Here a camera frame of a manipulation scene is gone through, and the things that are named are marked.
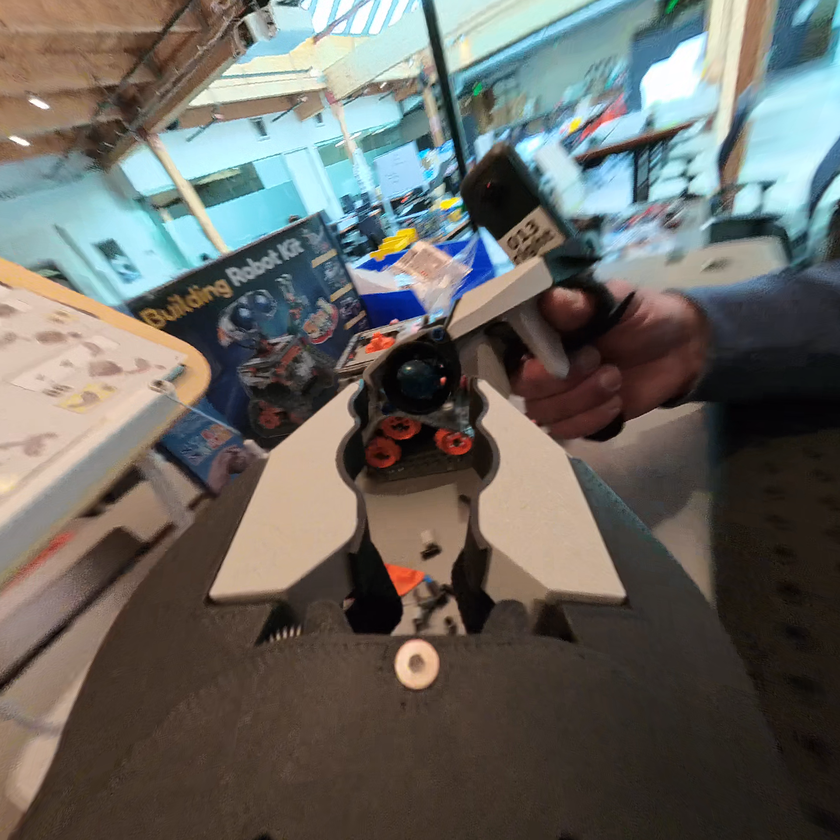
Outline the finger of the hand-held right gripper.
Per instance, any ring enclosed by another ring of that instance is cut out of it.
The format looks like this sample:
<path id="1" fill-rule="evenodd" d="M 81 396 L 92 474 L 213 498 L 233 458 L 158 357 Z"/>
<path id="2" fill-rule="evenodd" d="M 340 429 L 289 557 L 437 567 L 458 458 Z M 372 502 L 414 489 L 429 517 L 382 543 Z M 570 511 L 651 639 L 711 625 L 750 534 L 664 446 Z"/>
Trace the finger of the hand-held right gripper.
<path id="1" fill-rule="evenodd" d="M 459 363 L 468 380 L 482 380 L 506 401 L 527 360 L 527 347 L 512 327 L 485 327 L 459 339 Z"/>
<path id="2" fill-rule="evenodd" d="M 488 323 L 505 318 L 510 311 L 550 289 L 552 284 L 545 260 L 534 257 L 465 291 L 451 311 L 446 328 L 449 338 L 461 340 Z"/>

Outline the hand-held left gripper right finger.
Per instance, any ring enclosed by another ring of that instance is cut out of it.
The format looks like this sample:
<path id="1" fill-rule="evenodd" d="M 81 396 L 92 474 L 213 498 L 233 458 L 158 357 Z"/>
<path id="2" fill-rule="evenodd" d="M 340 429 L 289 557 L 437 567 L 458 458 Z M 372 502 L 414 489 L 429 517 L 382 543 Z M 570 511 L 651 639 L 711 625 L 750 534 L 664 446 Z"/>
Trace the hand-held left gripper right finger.
<path id="1" fill-rule="evenodd" d="M 566 605 L 622 608 L 627 592 L 569 456 L 487 382 L 469 389 L 478 487 L 452 571 L 459 616 L 478 634 L 495 606 L 554 628 Z"/>

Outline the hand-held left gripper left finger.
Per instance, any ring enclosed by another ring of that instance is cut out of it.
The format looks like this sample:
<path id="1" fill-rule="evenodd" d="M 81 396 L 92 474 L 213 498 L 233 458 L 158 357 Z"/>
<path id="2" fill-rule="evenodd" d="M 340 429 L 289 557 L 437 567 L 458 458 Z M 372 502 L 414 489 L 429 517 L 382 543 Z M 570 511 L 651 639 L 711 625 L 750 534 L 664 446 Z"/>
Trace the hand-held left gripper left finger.
<path id="1" fill-rule="evenodd" d="M 330 602 L 358 634 L 390 634 L 402 597 L 371 538 L 356 479 L 369 420 L 363 384 L 344 387 L 274 448 L 208 590 L 219 605 L 268 604 L 296 623 Z"/>

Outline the black wheel brick assembly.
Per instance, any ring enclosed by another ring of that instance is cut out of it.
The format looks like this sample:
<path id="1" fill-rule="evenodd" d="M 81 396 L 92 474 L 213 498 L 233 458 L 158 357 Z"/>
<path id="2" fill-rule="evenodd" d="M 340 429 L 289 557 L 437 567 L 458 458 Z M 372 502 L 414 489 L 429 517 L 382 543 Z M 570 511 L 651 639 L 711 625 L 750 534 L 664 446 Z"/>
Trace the black wheel brick assembly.
<path id="1" fill-rule="evenodd" d="M 427 325 L 424 327 L 416 327 L 401 331 L 397 335 L 394 344 L 410 340 L 412 337 L 418 334 L 425 335 L 429 333 L 432 333 L 435 338 L 437 338 L 440 335 L 440 333 L 442 333 L 447 339 L 450 339 L 444 324 L 441 322 L 437 322 L 430 326 Z M 459 358 L 459 352 L 456 347 L 456 343 L 452 339 L 450 340 L 455 344 L 455 349 L 458 353 Z M 433 427 L 436 429 L 443 428 L 449 432 L 465 432 L 466 430 L 470 429 L 469 384 L 464 383 L 463 375 L 461 375 L 460 387 L 457 390 L 455 396 L 450 398 L 449 401 L 447 401 L 446 404 L 444 404 L 443 408 L 437 410 L 434 413 L 425 416 L 407 414 L 403 412 L 398 412 L 385 403 L 380 382 L 380 374 L 382 373 L 383 365 L 382 359 L 387 355 L 387 353 L 393 347 L 393 345 L 390 348 L 380 352 L 376 359 L 373 360 L 365 368 L 363 373 L 364 386 L 366 389 L 367 396 L 369 397 L 370 418 L 386 419 L 390 417 L 405 417 L 414 421 L 418 421 L 420 424 L 424 424 L 429 427 Z"/>

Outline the black elbow connector blue pin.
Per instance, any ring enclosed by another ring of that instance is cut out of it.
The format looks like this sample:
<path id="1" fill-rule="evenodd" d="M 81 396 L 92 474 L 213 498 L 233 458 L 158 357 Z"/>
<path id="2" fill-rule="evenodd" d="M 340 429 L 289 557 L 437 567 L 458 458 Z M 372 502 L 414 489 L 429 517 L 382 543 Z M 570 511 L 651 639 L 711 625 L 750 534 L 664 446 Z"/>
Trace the black elbow connector blue pin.
<path id="1" fill-rule="evenodd" d="M 413 591 L 415 634 L 455 636 L 459 633 L 459 608 L 450 584 L 425 578 Z"/>

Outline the person's right forearm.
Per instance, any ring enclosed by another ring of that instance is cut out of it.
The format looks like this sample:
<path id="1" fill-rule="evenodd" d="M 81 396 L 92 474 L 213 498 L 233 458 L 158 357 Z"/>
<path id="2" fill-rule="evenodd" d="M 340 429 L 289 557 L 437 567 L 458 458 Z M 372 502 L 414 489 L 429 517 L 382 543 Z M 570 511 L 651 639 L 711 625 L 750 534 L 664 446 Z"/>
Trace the person's right forearm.
<path id="1" fill-rule="evenodd" d="M 838 260 L 682 295 L 707 325 L 684 402 L 838 401 Z"/>

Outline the clear plastic bags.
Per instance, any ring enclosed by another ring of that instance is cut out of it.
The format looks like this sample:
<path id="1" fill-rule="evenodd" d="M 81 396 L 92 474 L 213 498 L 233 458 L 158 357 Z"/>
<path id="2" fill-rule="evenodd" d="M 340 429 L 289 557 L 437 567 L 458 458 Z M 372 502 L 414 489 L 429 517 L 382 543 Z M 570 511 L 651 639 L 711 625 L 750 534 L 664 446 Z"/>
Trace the clear plastic bags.
<path id="1" fill-rule="evenodd" d="M 455 255 L 435 245 L 420 241 L 389 267 L 399 288 L 413 292 L 429 316 L 449 313 L 456 294 L 472 273 L 480 238 L 462 243 Z"/>

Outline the blue storage bin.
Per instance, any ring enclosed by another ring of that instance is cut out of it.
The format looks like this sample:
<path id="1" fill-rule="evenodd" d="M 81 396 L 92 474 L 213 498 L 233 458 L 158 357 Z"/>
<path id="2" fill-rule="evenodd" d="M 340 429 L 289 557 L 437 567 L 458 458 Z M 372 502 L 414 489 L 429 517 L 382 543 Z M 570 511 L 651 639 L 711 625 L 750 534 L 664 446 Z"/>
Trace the blue storage bin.
<path id="1" fill-rule="evenodd" d="M 471 238 L 472 237 L 458 242 L 455 241 L 438 244 L 428 243 L 437 246 L 450 255 L 455 255 L 463 248 L 462 243 Z M 487 247 L 480 237 L 479 239 L 480 245 L 478 246 L 476 261 L 474 263 L 472 273 L 469 275 L 462 290 L 456 294 L 455 302 L 452 304 L 449 312 L 451 312 L 452 307 L 465 291 L 480 286 L 485 281 L 496 275 L 494 265 L 487 252 Z M 374 259 L 369 258 L 360 262 L 360 264 L 356 266 L 351 264 L 347 265 L 354 288 L 360 294 L 362 302 L 368 312 L 371 325 L 374 327 L 383 327 L 393 320 L 404 321 L 427 315 L 423 306 L 414 296 L 413 292 L 407 288 L 399 288 L 396 285 L 396 279 L 393 274 L 391 274 L 388 270 L 389 267 L 394 265 L 399 258 L 405 255 L 406 252 L 407 250 L 402 253 L 391 255 L 386 257 L 383 261 L 375 261 Z"/>

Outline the yellow storage bins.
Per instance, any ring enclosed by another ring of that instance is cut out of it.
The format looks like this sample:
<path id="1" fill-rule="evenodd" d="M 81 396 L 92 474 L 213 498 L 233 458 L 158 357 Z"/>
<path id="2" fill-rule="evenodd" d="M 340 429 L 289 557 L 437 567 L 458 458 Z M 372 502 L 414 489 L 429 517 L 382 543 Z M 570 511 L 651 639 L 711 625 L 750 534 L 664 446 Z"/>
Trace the yellow storage bins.
<path id="1" fill-rule="evenodd" d="M 417 242 L 417 239 L 417 229 L 415 227 L 400 228 L 394 235 L 385 237 L 379 248 L 371 252 L 370 258 L 375 261 L 383 261 L 386 257 L 410 249 Z"/>

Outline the whiteboard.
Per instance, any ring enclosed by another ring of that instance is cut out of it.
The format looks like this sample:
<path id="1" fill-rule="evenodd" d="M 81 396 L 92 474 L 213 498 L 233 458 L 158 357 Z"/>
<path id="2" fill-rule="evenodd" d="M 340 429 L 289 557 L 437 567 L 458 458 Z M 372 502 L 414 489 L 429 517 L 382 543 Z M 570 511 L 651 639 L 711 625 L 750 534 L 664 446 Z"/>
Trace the whiteboard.
<path id="1" fill-rule="evenodd" d="M 417 143 L 405 143 L 374 158 L 374 171 L 383 197 L 394 200 L 427 188 Z"/>

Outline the tracked toy robot vehicle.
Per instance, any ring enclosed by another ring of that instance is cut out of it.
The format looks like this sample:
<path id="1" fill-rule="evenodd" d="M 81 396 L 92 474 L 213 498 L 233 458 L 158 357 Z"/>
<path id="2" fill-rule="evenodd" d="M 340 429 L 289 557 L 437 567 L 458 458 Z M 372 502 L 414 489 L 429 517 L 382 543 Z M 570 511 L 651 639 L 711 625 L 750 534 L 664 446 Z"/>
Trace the tracked toy robot vehicle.
<path id="1" fill-rule="evenodd" d="M 339 383 L 364 386 L 365 368 L 394 344 L 401 331 L 437 322 L 445 328 L 444 318 L 432 320 L 424 316 L 361 332 L 339 357 L 336 368 Z M 364 460 L 371 475 L 383 480 L 402 480 L 453 473 L 472 466 L 475 431 L 471 423 L 465 432 L 449 432 L 405 417 L 370 418 L 365 386 L 364 395 L 367 402 L 361 433 Z"/>

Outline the black pole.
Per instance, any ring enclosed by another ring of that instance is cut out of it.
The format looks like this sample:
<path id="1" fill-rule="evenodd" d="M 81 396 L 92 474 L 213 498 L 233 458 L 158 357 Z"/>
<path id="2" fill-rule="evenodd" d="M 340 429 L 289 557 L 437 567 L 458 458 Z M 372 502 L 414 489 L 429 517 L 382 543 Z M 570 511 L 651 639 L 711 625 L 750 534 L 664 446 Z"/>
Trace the black pole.
<path id="1" fill-rule="evenodd" d="M 443 33 L 439 24 L 435 2 L 422 1 L 421 7 L 423 9 L 429 45 L 437 71 L 438 85 L 443 98 L 444 113 L 454 145 L 458 178 L 462 182 L 468 173 L 468 150 L 458 100 L 448 72 Z"/>

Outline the white book stand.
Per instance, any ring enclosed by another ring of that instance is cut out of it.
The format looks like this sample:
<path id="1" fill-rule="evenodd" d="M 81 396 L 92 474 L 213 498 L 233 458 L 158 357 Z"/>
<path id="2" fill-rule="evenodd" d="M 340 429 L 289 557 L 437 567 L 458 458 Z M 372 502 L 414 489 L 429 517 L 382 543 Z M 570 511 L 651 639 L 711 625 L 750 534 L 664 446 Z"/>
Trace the white book stand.
<path id="1" fill-rule="evenodd" d="M 32 291 L 185 355 L 178 375 L 153 382 L 151 393 L 135 396 L 78 448 L 2 498 L 4 688 L 146 550 L 149 540 L 127 526 L 90 537 L 88 547 L 71 537 L 70 545 L 49 550 L 132 469 L 164 511 L 163 532 L 180 536 L 193 524 L 191 503 L 154 449 L 203 398 L 210 370 L 190 344 L 7 259 L 2 259 L 2 286 Z"/>

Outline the robot kit box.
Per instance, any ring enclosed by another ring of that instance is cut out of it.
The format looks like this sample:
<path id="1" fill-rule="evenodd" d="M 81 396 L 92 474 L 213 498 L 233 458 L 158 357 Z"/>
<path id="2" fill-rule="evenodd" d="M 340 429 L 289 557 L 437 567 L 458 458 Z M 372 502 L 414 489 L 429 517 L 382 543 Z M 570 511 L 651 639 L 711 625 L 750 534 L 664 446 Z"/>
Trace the robot kit box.
<path id="1" fill-rule="evenodd" d="M 208 363 L 204 398 L 162 447 L 210 493 L 338 391 L 338 361 L 369 321 L 337 245 L 311 215 L 127 303 Z"/>

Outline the open instruction booklet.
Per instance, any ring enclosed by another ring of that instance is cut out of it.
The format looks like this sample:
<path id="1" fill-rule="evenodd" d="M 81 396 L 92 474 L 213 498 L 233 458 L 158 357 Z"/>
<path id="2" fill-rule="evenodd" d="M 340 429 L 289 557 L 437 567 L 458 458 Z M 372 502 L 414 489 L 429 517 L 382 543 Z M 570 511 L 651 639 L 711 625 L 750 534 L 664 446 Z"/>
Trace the open instruction booklet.
<path id="1" fill-rule="evenodd" d="M 10 497 L 186 357 L 26 289 L 1 291 L 1 494 Z"/>

